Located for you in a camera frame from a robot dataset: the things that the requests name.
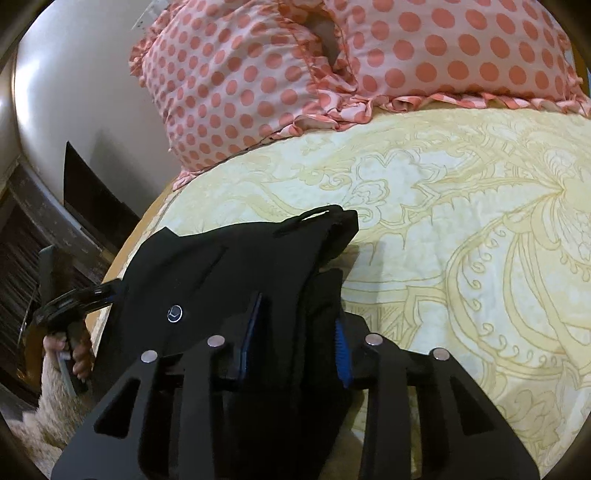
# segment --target white wall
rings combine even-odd
[[[150,0],[55,0],[22,39],[15,73],[21,142],[63,198],[66,141],[142,214],[180,171],[146,89],[129,75],[131,31]]]
[[[0,192],[18,157],[17,125],[12,105],[12,60],[0,72]]]

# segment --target yellow patterned bedsheet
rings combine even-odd
[[[359,212],[335,262],[346,309],[402,348],[448,348],[546,473],[591,410],[591,121],[440,108],[307,133],[195,179],[144,239],[329,203]]]

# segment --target black fabric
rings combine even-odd
[[[168,229],[155,233],[130,263],[109,315],[95,394],[103,396],[147,349],[172,355],[219,333],[223,320],[244,312],[260,292],[268,322],[261,382],[255,393],[226,395],[221,428],[231,451],[224,474],[317,477],[350,405],[334,365],[342,274],[318,271],[357,231],[355,211],[328,206],[279,224],[243,223],[183,237]],[[183,309],[177,323],[167,319],[173,305]],[[310,346],[326,349],[312,353]],[[319,421],[327,427],[324,437],[317,434]]]

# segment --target polka dot pillowcase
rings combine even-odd
[[[304,0],[293,0],[295,4]],[[357,94],[400,111],[431,99],[588,116],[569,39],[535,0],[324,0]]]
[[[131,73],[150,91],[183,165],[175,188],[261,142],[345,129],[347,115],[365,110],[343,105],[335,92],[350,86],[332,72],[320,40],[280,7],[178,2],[134,47]]]

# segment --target metal rivet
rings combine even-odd
[[[142,362],[145,364],[151,364],[154,360],[158,358],[158,353],[154,350],[146,350],[142,353]]]
[[[181,318],[183,318],[183,309],[180,305],[173,305],[168,310],[166,318],[170,323],[177,323]]]
[[[378,346],[381,345],[383,341],[384,339],[382,336],[377,333],[370,333],[365,337],[365,343],[368,345]]]
[[[435,360],[449,360],[449,352],[442,347],[436,348],[433,350],[433,356]]]
[[[224,343],[226,343],[226,339],[222,335],[212,335],[207,339],[207,344],[211,348],[217,348],[222,346]]]

